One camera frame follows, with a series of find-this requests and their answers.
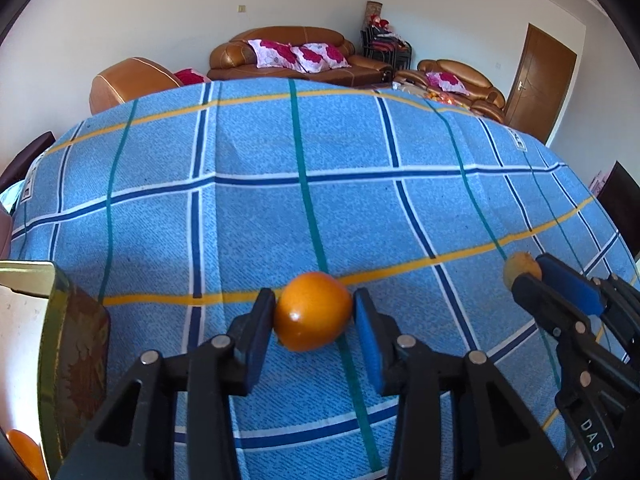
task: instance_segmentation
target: cardboard box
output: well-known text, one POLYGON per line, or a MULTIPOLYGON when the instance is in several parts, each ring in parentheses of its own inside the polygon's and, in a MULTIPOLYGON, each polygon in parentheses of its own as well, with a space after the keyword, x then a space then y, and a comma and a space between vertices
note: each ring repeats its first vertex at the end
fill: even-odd
POLYGON ((41 445, 50 478, 104 400, 109 328, 55 264, 0 261, 0 423, 41 445))

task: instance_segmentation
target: blue plaid tablecloth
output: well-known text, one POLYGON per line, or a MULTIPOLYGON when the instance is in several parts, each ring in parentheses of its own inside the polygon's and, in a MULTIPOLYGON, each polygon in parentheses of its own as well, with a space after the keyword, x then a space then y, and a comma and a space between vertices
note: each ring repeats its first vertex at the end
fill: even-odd
MULTIPOLYGON (((505 290, 504 259, 548 251, 587 276, 637 277, 598 202, 532 137, 298 80, 188 86, 83 121, 34 164, 14 223, 13 258, 54 260, 110 310, 110 388, 146 349, 193 349, 261 287, 323 269, 433 349, 486 351, 561 452, 553 341, 505 290)), ((396 409, 369 386, 353 326, 303 354, 272 338, 254 393, 232 399, 243 477, 380 478, 396 409)), ((184 426, 182 396, 179 479, 184 426)))

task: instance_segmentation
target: wooden door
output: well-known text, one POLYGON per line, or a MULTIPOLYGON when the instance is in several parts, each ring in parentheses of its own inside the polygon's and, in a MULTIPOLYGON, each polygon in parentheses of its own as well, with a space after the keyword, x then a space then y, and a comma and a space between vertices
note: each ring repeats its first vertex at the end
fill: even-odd
POLYGON ((506 124, 546 142, 574 73, 575 52, 529 23, 505 107, 506 124))

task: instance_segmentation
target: leather sofa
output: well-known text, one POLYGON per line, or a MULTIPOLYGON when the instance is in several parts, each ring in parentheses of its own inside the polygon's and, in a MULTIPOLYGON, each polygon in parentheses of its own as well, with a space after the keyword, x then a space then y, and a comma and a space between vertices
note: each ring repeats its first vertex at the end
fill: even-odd
POLYGON ((227 43, 216 47, 209 56, 211 80, 243 79, 251 77, 287 77, 306 79, 340 86, 363 86, 388 80, 391 65, 358 56, 351 41, 342 34, 328 28, 276 26, 252 28, 238 34, 227 43), (337 47, 347 58, 350 68, 337 68, 318 74, 306 74, 287 68, 258 68, 255 52, 249 40, 271 40, 300 46, 305 43, 329 43, 337 47))
POLYGON ((139 97, 182 86, 162 65, 144 57, 129 57, 100 72, 91 83, 93 115, 139 97))
POLYGON ((482 73, 467 64, 452 59, 423 59, 418 63, 418 70, 399 70, 394 80, 439 92, 440 89, 429 86, 425 76, 427 72, 449 72, 457 76, 464 83, 469 95, 456 94, 455 100, 472 111, 504 124, 504 95, 482 73))

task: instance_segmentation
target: red pillow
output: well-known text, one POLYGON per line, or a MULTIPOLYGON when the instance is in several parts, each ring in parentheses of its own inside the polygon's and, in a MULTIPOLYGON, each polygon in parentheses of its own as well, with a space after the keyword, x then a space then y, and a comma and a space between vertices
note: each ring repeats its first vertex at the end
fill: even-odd
POLYGON ((305 70, 298 63, 298 58, 291 51, 290 45, 270 40, 249 40, 248 43, 255 51, 258 68, 278 67, 289 68, 304 73, 305 70))
POLYGON ((305 46, 292 46, 291 51, 298 58, 300 66, 305 69, 309 74, 317 74, 319 72, 325 72, 331 67, 324 60, 324 57, 315 53, 313 50, 308 49, 305 46))
POLYGON ((183 85, 197 85, 199 83, 210 83, 211 79, 202 75, 200 72, 193 68, 185 68, 174 74, 183 85))
POLYGON ((427 72, 427 81, 430 86, 438 87, 445 92, 469 95, 468 90, 460 79, 449 72, 427 72))
POLYGON ((330 68, 348 68, 351 66, 342 53, 333 45, 328 43, 306 43, 303 46, 316 54, 320 54, 330 68))

